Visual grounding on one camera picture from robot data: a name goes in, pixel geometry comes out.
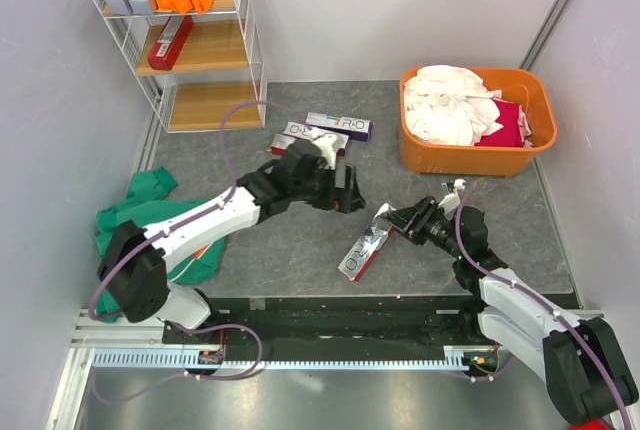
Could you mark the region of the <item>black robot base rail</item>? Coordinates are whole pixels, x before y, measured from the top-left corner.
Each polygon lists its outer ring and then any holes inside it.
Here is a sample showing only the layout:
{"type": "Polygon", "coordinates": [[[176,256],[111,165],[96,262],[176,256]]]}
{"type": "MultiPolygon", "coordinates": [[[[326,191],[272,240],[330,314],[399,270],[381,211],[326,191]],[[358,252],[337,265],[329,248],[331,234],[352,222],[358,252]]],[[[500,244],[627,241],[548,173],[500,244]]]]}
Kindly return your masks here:
{"type": "Polygon", "coordinates": [[[451,347],[492,354],[498,345],[472,323],[470,296],[396,295],[210,298],[210,324],[225,330],[196,335],[164,327],[165,344],[224,345],[231,359],[264,345],[268,362],[409,360],[451,347]]]}

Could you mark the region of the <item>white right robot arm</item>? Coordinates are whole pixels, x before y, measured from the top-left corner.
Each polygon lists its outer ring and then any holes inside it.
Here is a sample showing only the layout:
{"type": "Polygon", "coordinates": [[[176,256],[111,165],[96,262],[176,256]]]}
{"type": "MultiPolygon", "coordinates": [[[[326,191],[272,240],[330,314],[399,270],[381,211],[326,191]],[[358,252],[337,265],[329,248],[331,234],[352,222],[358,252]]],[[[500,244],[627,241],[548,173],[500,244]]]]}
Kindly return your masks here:
{"type": "Polygon", "coordinates": [[[490,248],[485,215],[460,203],[452,216],[427,196],[383,219],[415,245],[431,243],[454,259],[460,286],[472,294],[458,331],[467,342],[503,345],[545,384],[551,402],[571,425],[582,426],[627,407],[639,389],[612,327],[580,317],[525,284],[490,248]]]}

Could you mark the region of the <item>red silver r&o box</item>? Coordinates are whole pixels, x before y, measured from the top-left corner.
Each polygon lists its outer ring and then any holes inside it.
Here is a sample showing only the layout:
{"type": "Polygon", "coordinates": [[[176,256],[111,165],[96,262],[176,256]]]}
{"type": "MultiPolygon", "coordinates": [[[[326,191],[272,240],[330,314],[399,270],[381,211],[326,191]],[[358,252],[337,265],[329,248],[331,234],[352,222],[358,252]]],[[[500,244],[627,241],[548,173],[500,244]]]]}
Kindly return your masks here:
{"type": "Polygon", "coordinates": [[[393,226],[385,219],[392,210],[393,207],[387,203],[378,209],[368,227],[338,265],[337,270],[350,281],[360,280],[393,233],[393,226]]]}
{"type": "Polygon", "coordinates": [[[311,141],[297,139],[284,134],[278,134],[274,137],[271,144],[271,151],[275,155],[287,157],[290,159],[322,159],[320,149],[316,147],[311,141]]]}

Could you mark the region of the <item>purple silver toothpaste box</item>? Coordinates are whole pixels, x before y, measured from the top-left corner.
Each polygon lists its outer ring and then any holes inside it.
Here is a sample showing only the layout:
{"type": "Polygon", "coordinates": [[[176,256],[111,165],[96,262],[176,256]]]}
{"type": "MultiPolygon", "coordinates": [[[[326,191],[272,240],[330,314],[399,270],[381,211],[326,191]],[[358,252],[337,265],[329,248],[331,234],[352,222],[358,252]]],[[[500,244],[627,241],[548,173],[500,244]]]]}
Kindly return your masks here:
{"type": "Polygon", "coordinates": [[[336,150],[338,156],[344,156],[346,154],[346,147],[349,142],[349,137],[347,135],[295,122],[288,122],[283,134],[285,136],[308,141],[313,141],[322,136],[332,135],[335,138],[333,148],[336,150]]]}

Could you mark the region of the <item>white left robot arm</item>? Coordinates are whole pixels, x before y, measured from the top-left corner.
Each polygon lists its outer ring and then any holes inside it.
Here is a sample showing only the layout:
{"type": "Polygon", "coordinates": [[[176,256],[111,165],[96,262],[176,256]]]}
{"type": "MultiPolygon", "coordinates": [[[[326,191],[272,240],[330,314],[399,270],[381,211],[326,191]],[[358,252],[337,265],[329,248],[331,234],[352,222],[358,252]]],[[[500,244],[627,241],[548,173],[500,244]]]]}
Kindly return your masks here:
{"type": "Polygon", "coordinates": [[[349,214],[365,206],[353,165],[337,185],[337,153],[328,138],[297,141],[283,155],[240,177],[218,197],[164,221],[114,231],[98,270],[99,290],[130,323],[170,321],[198,343],[219,332],[205,296],[170,280],[170,272],[195,251],[286,212],[295,202],[349,214]]]}

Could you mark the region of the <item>red silver R&O box front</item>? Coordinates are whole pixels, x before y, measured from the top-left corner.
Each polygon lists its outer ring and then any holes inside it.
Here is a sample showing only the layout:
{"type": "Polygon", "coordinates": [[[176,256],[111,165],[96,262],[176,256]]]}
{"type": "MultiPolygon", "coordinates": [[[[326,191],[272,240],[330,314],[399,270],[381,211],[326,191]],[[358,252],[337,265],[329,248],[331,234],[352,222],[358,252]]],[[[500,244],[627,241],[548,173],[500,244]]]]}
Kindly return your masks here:
{"type": "Polygon", "coordinates": [[[393,226],[385,219],[392,210],[393,207],[387,203],[378,209],[368,227],[338,265],[337,270],[350,281],[360,280],[393,233],[393,226]]]}

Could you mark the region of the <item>purple silver R&O box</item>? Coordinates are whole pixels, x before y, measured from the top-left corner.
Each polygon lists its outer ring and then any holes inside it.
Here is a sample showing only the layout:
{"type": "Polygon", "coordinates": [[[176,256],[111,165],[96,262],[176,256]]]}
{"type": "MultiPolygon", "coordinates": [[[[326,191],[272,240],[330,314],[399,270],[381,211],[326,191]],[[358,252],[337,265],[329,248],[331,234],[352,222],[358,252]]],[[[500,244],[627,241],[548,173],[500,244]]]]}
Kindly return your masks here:
{"type": "Polygon", "coordinates": [[[373,123],[370,120],[347,116],[336,117],[314,112],[307,114],[305,123],[363,142],[370,139],[373,130],[373,123]]]}

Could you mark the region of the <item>red barcode toothpaste box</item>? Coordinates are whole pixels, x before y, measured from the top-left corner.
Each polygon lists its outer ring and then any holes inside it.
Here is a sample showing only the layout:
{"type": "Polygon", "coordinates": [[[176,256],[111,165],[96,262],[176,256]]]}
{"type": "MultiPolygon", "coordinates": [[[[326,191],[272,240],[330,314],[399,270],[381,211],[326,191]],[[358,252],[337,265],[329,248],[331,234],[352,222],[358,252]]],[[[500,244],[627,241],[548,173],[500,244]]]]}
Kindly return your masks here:
{"type": "Polygon", "coordinates": [[[167,20],[147,54],[147,62],[153,70],[173,69],[193,25],[193,18],[189,15],[172,16],[167,20]]]}

